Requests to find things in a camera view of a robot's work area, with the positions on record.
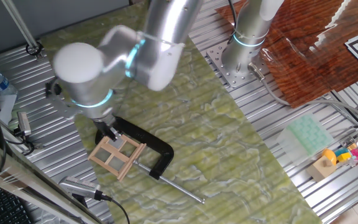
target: metal bracket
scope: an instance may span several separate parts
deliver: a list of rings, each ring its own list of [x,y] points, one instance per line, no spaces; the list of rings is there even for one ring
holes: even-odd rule
[[[223,42],[214,47],[211,47],[207,50],[207,56],[211,59],[212,64],[222,73],[222,77],[227,81],[227,83],[233,88],[237,88],[242,86],[243,84],[253,80],[255,78],[254,75],[258,75],[254,72],[247,73],[235,73],[231,74],[228,72],[222,63],[222,52],[226,48],[227,43]],[[266,66],[264,60],[262,58],[257,58],[254,62],[254,65],[259,69],[261,74],[268,74],[269,68]]]
[[[348,137],[342,139],[340,143],[341,143],[342,147],[348,147],[351,144],[356,143],[356,140],[352,136],[348,136]]]

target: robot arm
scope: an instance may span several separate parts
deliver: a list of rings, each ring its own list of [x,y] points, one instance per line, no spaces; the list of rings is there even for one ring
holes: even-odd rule
[[[259,45],[282,2],[249,0],[239,14],[237,30],[241,34],[233,35],[238,35],[238,41],[229,41],[224,51],[229,61],[225,67],[232,65],[236,69],[238,61],[248,65],[250,50],[258,54]],[[100,134],[115,141],[120,132],[124,132],[160,153],[161,158],[149,174],[157,180],[173,159],[173,149],[147,131],[114,117],[109,103],[112,89],[125,76],[151,90],[164,89],[175,74],[184,41],[202,3],[202,0],[152,0],[143,32],[117,26],[106,34],[98,47],[84,43],[69,44],[53,59],[55,73],[75,105],[66,107],[57,99],[56,91],[60,90],[53,82],[47,89],[47,97],[52,97],[54,106],[70,114],[66,117],[72,118],[80,109],[81,113],[93,119],[99,129],[96,143],[101,139]]]
[[[201,5],[200,0],[153,0],[143,32],[117,26],[97,48],[74,43],[60,49],[53,68],[74,104],[91,119],[106,117],[111,88],[125,75],[154,91],[165,88]]]

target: cable connector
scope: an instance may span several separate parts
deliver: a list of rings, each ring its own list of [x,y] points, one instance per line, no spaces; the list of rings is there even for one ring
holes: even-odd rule
[[[255,76],[259,79],[260,82],[265,79],[264,74],[262,74],[262,72],[259,70],[259,68],[253,62],[248,64],[248,70],[250,72],[254,72]]]

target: wooden frame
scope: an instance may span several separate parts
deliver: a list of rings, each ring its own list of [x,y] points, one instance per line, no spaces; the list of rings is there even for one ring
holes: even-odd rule
[[[122,181],[125,175],[128,173],[129,169],[132,167],[133,162],[135,159],[139,157],[143,149],[146,147],[146,144],[138,144],[134,140],[128,138],[125,135],[121,136],[121,139],[123,140],[123,144],[120,146],[119,149],[115,148],[114,146],[109,144],[110,138],[105,136],[102,138],[102,140],[99,142],[99,144],[93,149],[91,154],[88,157],[88,160],[95,161],[97,164],[101,165],[106,170],[110,171],[112,174],[117,176],[118,181]],[[120,152],[122,147],[124,147],[125,143],[129,143],[136,147],[135,151],[132,153],[130,157],[125,156]],[[107,152],[109,152],[111,155],[108,157],[106,162],[101,161],[97,157],[95,157],[96,153],[100,150],[104,149]],[[113,157],[118,158],[120,161],[124,162],[124,165],[120,168],[120,170],[116,170],[109,166],[109,162],[113,159]]]

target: metal pipe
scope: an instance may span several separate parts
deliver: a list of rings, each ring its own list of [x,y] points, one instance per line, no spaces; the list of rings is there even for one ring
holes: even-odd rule
[[[138,165],[140,168],[142,168],[143,170],[150,172],[151,169],[148,168],[147,166],[141,164],[138,161],[134,161],[134,164]],[[199,198],[197,196],[195,196],[193,193],[189,192],[188,190],[184,189],[183,187],[180,187],[179,185],[175,184],[174,182],[172,182],[171,180],[168,180],[166,177],[164,176],[160,176],[160,180],[165,181],[167,184],[171,185],[172,187],[180,190],[181,192],[189,195],[190,197],[194,198],[197,202],[204,204],[205,203],[205,198]]]
[[[17,27],[19,28],[20,32],[22,32],[25,41],[29,44],[30,48],[34,51],[38,50],[38,44],[35,39],[32,37],[29,28],[27,28],[26,24],[24,23],[22,17],[20,16],[19,11],[15,7],[12,0],[1,0],[4,4],[6,10],[11,15],[13,21],[16,23]]]

